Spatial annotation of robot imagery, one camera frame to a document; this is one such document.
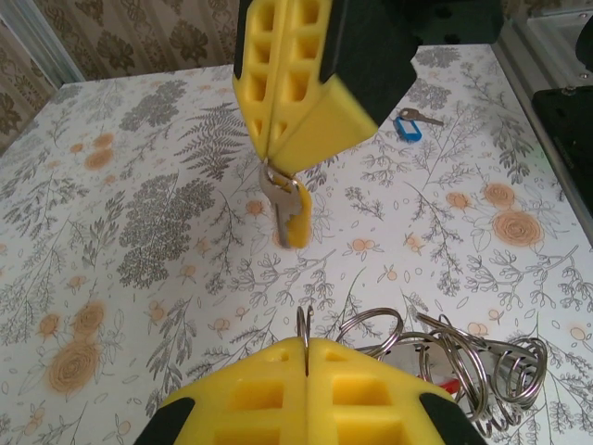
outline table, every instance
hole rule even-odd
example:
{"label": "table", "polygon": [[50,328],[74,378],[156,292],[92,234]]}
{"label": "table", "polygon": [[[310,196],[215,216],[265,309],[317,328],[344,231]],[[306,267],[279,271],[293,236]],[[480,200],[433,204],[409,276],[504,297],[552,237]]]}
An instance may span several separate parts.
{"label": "table", "polygon": [[[0,159],[0,440],[132,444],[174,389],[389,306],[538,336],[549,377],[498,443],[593,435],[592,255],[488,46],[428,47],[392,120],[301,175],[310,245],[277,246],[231,67],[62,87]],[[385,338],[370,320],[348,345]]]}

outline orange flower print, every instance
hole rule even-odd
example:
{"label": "orange flower print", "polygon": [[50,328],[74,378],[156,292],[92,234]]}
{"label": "orange flower print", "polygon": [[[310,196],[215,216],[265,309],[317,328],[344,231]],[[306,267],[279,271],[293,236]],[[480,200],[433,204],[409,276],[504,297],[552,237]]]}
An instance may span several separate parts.
{"label": "orange flower print", "polygon": [[67,287],[72,290],[72,295],[76,295],[78,290],[81,290],[82,285],[86,283],[86,276],[84,275],[76,275],[70,278],[68,281]]}
{"label": "orange flower print", "polygon": [[26,425],[17,426],[16,428],[12,429],[14,432],[20,432],[17,438],[17,443],[20,442],[22,436],[30,437],[35,433],[37,428],[39,428],[39,426],[41,426],[41,424],[44,422],[44,415],[44,401],[42,401],[37,408],[35,408],[35,405],[31,404],[31,415],[29,416],[29,422],[27,422]]}
{"label": "orange flower print", "polygon": [[476,337],[485,337],[488,335],[488,328],[481,323],[469,323],[467,332]]}
{"label": "orange flower print", "polygon": [[45,165],[45,167],[48,170],[53,170],[55,167],[57,167],[59,164],[61,164],[61,162],[59,160],[51,160],[49,162],[47,162],[47,165]]}
{"label": "orange flower print", "polygon": [[59,315],[55,313],[48,313],[41,322],[39,322],[38,334],[46,341],[49,337],[57,332],[57,326],[59,325]]}
{"label": "orange flower print", "polygon": [[498,309],[491,309],[488,311],[488,318],[491,322],[497,322],[500,325],[500,319],[504,315],[504,311],[500,312]]}
{"label": "orange flower print", "polygon": [[218,90],[216,90],[216,94],[220,95],[220,96],[228,95],[232,92],[233,92],[233,88],[219,88]]}
{"label": "orange flower print", "polygon": [[103,180],[103,184],[104,185],[112,185],[117,180],[118,180],[118,178],[116,178],[115,175],[110,174],[109,176],[106,176],[106,178]]}
{"label": "orange flower print", "polygon": [[95,172],[108,165],[112,159],[113,150],[111,148],[106,148],[89,155],[89,157],[84,160],[84,167],[86,170]]}
{"label": "orange flower print", "polygon": [[229,322],[225,318],[219,318],[214,322],[214,324],[208,325],[208,328],[210,328],[213,331],[216,331],[219,338],[222,338],[222,331],[228,331],[229,327],[231,327],[231,322]]}
{"label": "orange flower print", "polygon": [[148,334],[150,334],[152,326],[157,326],[165,318],[165,310],[158,301],[153,300],[148,304],[148,312],[145,314],[148,315]]}
{"label": "orange flower print", "polygon": [[99,347],[74,341],[60,350],[49,366],[48,384],[67,397],[78,392],[95,373],[99,364]]}
{"label": "orange flower print", "polygon": [[406,239],[404,240],[404,246],[408,246],[408,248],[410,248],[412,252],[422,256],[422,248],[424,247],[424,244],[422,240],[413,232],[409,235],[406,235]]}
{"label": "orange flower print", "polygon": [[207,238],[198,238],[196,245],[194,246],[196,252],[204,258],[206,252],[210,250],[210,243]]}
{"label": "orange flower print", "polygon": [[25,429],[23,429],[22,434],[27,437],[32,436],[39,427],[39,425],[40,424],[38,424],[35,419],[31,419],[29,423],[25,426]]}
{"label": "orange flower print", "polygon": [[43,406],[39,406],[39,408],[37,408],[34,413],[32,414],[32,418],[35,419],[35,421],[37,421],[37,423],[41,424],[44,420],[44,415],[45,415],[45,408]]}
{"label": "orange flower print", "polygon": [[245,205],[245,208],[246,208],[247,215],[255,216],[256,218],[259,215],[263,215],[266,213],[266,211],[263,207],[263,202],[261,202],[259,200],[252,200],[252,201],[247,202],[247,204]]}
{"label": "orange flower print", "polygon": [[488,184],[484,190],[484,197],[499,209],[508,209],[515,202],[515,192],[505,184]]}
{"label": "orange flower print", "polygon": [[115,428],[115,431],[111,431],[103,438],[104,442],[115,436],[120,444],[123,443],[123,436],[130,432],[132,424],[129,420],[124,420],[123,422],[120,422],[120,417],[117,414],[115,414]]}
{"label": "orange flower print", "polygon": [[115,136],[113,135],[113,133],[103,133],[93,141],[93,146],[97,150],[109,148],[109,146],[113,143],[114,137]]}
{"label": "orange flower print", "polygon": [[239,320],[243,321],[243,317],[245,317],[248,312],[249,309],[245,309],[243,306],[241,306],[237,308],[236,312],[234,313],[234,316],[237,317]]}
{"label": "orange flower print", "polygon": [[74,144],[73,146],[70,147],[70,153],[80,153],[82,151],[82,149],[84,148],[83,144]]}
{"label": "orange flower print", "polygon": [[533,246],[542,239],[539,222],[524,211],[503,211],[494,218],[492,227],[501,241],[517,248]]}
{"label": "orange flower print", "polygon": [[391,266],[389,266],[389,269],[387,269],[387,266],[383,266],[383,274],[381,276],[379,276],[379,279],[377,280],[377,283],[379,283],[381,280],[383,280],[383,278],[387,278],[387,280],[389,281],[396,281],[397,280],[397,273],[396,271],[393,270],[393,264]]}
{"label": "orange flower print", "polygon": [[582,346],[585,347],[589,352],[593,352],[593,347],[587,343],[588,340],[593,337],[591,334],[585,332],[584,329],[580,327],[573,327],[571,328],[571,337],[574,338],[576,341],[571,345],[571,347],[575,348],[578,346],[580,342]]}
{"label": "orange flower print", "polygon": [[447,202],[455,209],[464,210],[472,205],[472,201],[463,193],[451,192],[447,195]]}
{"label": "orange flower print", "polygon": [[118,426],[118,434],[120,436],[125,436],[126,434],[128,434],[130,432],[130,428],[132,428],[132,424],[130,422],[128,422],[127,420],[124,420]]}
{"label": "orange flower print", "polygon": [[348,249],[342,254],[343,257],[352,255],[353,253],[360,256],[361,261],[365,261],[368,252],[384,252],[380,246],[371,239],[357,238],[352,243],[348,243]]}
{"label": "orange flower print", "polygon": [[76,334],[88,337],[94,334],[99,328],[104,316],[102,302],[94,301],[87,303],[76,313],[71,326]]}
{"label": "orange flower print", "polygon": [[179,270],[179,275],[177,275],[177,276],[178,277],[180,276],[183,278],[182,285],[185,284],[185,280],[190,280],[195,284],[196,283],[196,280],[194,279],[195,273],[196,273],[196,267],[192,264],[186,264],[186,265],[182,266],[182,268]]}

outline key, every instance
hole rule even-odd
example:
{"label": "key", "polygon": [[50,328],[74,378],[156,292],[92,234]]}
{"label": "key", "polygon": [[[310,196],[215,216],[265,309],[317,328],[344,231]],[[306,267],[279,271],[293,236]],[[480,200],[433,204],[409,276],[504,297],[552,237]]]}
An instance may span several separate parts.
{"label": "key", "polygon": [[415,108],[403,108],[399,112],[399,117],[402,119],[405,119],[406,121],[426,122],[426,123],[430,123],[432,125],[439,125],[441,127],[444,125],[444,123],[442,121],[438,121],[437,119],[428,118]]}
{"label": "key", "polygon": [[303,210],[298,182],[272,172],[268,164],[263,163],[259,169],[259,186],[274,207],[280,245],[283,248],[291,248],[288,242],[288,222],[291,217],[299,215]]}

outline patterned wallpaper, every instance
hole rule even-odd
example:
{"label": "patterned wallpaper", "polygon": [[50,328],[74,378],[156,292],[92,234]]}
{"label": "patterned wallpaper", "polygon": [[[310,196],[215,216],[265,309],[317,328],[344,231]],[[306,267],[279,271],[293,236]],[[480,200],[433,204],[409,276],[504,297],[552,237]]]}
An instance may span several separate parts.
{"label": "patterned wallpaper", "polygon": [[0,156],[55,91],[0,20]]}
{"label": "patterned wallpaper", "polygon": [[233,61],[239,0],[35,0],[86,79]]}

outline metal frame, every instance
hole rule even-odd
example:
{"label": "metal frame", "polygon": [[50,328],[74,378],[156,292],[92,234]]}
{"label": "metal frame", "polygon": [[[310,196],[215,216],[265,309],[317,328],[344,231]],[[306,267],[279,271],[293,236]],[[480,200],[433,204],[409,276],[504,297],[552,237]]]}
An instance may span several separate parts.
{"label": "metal frame", "polygon": [[[593,9],[571,14],[590,15],[593,14]],[[533,24],[530,25],[529,20],[531,19],[508,21],[498,41],[492,45],[492,49],[539,143],[548,156],[549,163],[558,177],[568,202],[573,207],[577,220],[581,223],[589,243],[593,245],[593,215],[581,198],[560,153],[531,104],[533,95],[537,91],[593,84],[593,76],[588,76],[586,79],[571,76],[570,71],[561,66],[561,60],[554,59],[554,55],[547,52],[546,43],[542,44],[538,41],[532,31]]]}
{"label": "metal frame", "polygon": [[0,1],[0,18],[56,88],[85,81],[33,0]]}

